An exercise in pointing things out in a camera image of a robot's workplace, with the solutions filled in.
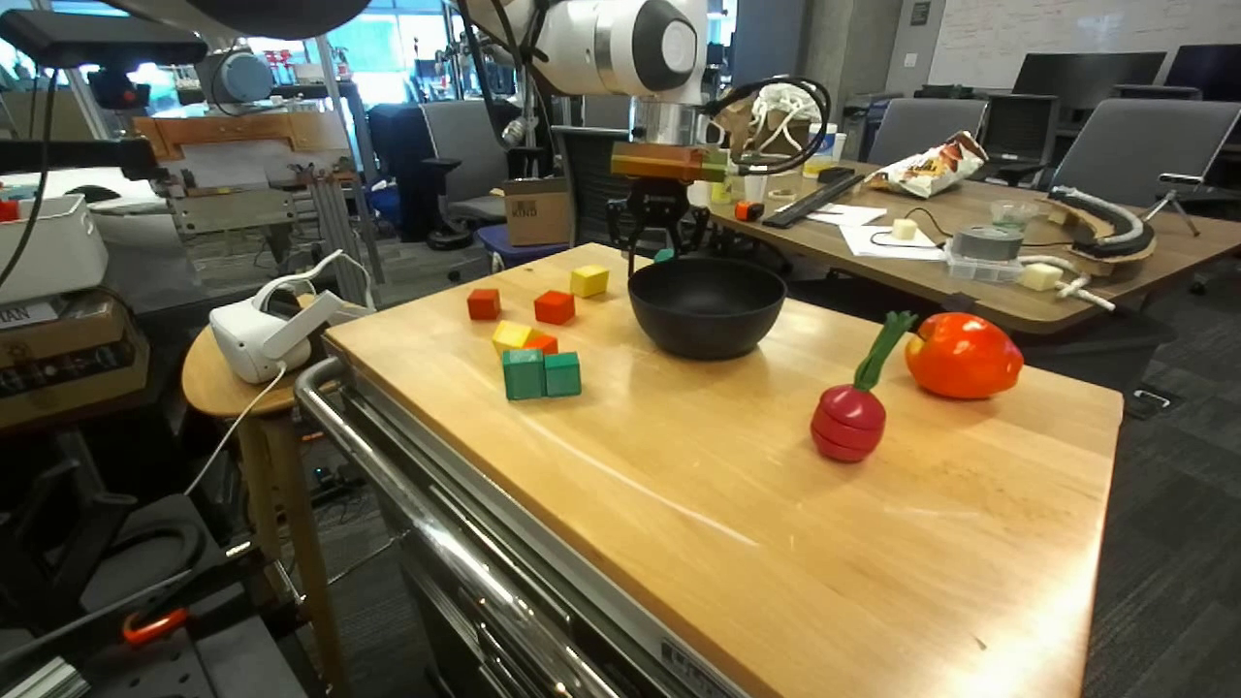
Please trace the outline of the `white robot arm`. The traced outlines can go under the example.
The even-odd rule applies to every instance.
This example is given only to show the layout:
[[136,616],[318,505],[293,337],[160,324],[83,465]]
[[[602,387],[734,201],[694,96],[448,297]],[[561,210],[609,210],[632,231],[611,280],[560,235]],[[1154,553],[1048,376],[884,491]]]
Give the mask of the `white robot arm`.
[[518,251],[579,235],[571,176],[553,170],[553,96],[624,96],[642,142],[682,142],[682,116],[702,99],[704,0],[463,0],[463,20],[517,67],[501,201]]

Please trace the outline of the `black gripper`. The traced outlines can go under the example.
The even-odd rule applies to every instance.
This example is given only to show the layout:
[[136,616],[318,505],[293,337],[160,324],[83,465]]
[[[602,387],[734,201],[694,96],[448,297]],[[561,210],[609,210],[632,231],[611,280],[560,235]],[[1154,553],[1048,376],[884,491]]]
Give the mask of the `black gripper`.
[[702,251],[708,213],[688,201],[682,183],[640,176],[609,201],[609,235],[624,249],[624,271],[635,271],[642,249],[673,249],[673,259]]

